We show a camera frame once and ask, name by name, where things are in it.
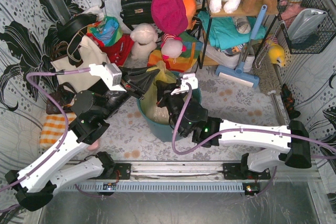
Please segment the yellow trash bag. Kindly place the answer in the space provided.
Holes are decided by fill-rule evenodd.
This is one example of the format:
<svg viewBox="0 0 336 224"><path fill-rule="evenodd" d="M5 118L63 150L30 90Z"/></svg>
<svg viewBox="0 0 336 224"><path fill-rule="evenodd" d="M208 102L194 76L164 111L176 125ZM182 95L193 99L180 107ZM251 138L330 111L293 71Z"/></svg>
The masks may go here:
<svg viewBox="0 0 336 224"><path fill-rule="evenodd" d="M154 78L144 98L140 101L141 109L144 115L151 121L168 125L169 113L164 106L165 103L161 100L164 95L164 88L168 84L175 84L177 77L171 71L167 70L164 61L157 62L149 70L158 70L159 73Z"/></svg>

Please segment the teal trash bin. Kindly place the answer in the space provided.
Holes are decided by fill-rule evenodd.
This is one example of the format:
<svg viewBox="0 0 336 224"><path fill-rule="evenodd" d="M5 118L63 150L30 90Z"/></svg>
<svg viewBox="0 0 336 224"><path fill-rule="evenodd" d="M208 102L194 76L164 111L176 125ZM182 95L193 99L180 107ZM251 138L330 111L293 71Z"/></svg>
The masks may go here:
<svg viewBox="0 0 336 224"><path fill-rule="evenodd" d="M171 73L173 75L175 75L175 77L178 77L179 74L180 74L177 71L172 71ZM202 95L201 95L200 89L194 89L192 91L192 98L197 100L198 103L201 103ZM138 109L139 109L141 115L145 118L145 120L148 124L148 127L150 129L150 132L162 142L171 142L172 141L173 129L170 127L169 124L157 123L155 121L152 121L150 118L148 118L146 116L146 114L144 113L144 110L142 109L142 105L141 105L142 101L144 101L144 99L141 99L141 100L138 99L136 101L137 106L138 106Z"/></svg>

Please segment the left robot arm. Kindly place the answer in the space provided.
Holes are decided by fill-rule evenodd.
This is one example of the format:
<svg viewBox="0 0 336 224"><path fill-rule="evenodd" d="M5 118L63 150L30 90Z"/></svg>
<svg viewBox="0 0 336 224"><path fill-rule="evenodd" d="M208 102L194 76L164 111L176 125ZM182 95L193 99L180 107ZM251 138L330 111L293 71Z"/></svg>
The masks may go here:
<svg viewBox="0 0 336 224"><path fill-rule="evenodd" d="M114 170L113 159L99 152L88 161L63 169L63 166L82 150L93 146L110 126L112 117L130 98L141 98L160 72L153 67L124 68L113 63L90 64L78 70L40 73L40 76L62 76L89 73L99 77L108 88L100 95L90 90L77 92L71 106L76 118L69 122L64 111L65 129L56 141L38 159L21 170L5 174L6 189L14 189L19 206L36 211L48 204L59 191L77 182L93 177L109 177Z"/></svg>

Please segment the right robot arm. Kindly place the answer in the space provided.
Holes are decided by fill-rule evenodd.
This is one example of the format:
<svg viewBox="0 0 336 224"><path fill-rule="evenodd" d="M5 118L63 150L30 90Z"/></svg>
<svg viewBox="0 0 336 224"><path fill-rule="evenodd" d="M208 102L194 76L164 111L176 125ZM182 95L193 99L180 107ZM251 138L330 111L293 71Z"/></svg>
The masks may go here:
<svg viewBox="0 0 336 224"><path fill-rule="evenodd" d="M242 172L261 173L281 163L291 168L311 168L310 145L304 140L308 133L302 123L256 126L214 118L192 97L191 85L157 81L156 86L157 105L167 108L173 137L191 135L196 144L191 152L198 147L241 144L261 148L242 156Z"/></svg>

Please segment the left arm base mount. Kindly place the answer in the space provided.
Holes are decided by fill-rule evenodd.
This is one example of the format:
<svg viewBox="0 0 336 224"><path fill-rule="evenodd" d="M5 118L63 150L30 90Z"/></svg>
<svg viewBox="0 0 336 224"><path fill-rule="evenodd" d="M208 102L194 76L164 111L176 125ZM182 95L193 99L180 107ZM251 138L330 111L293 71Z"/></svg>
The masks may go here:
<svg viewBox="0 0 336 224"><path fill-rule="evenodd" d="M100 175L90 179L129 180L131 175L131 163L116 163L110 175Z"/></svg>

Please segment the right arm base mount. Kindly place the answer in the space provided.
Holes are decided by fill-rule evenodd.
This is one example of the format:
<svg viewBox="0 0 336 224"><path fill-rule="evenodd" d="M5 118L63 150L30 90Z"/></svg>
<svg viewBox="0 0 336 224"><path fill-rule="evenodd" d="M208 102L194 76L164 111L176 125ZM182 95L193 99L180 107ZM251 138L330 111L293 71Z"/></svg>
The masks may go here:
<svg viewBox="0 0 336 224"><path fill-rule="evenodd" d="M223 175L226 180L271 179L270 172L253 172L241 163L223 163Z"/></svg>

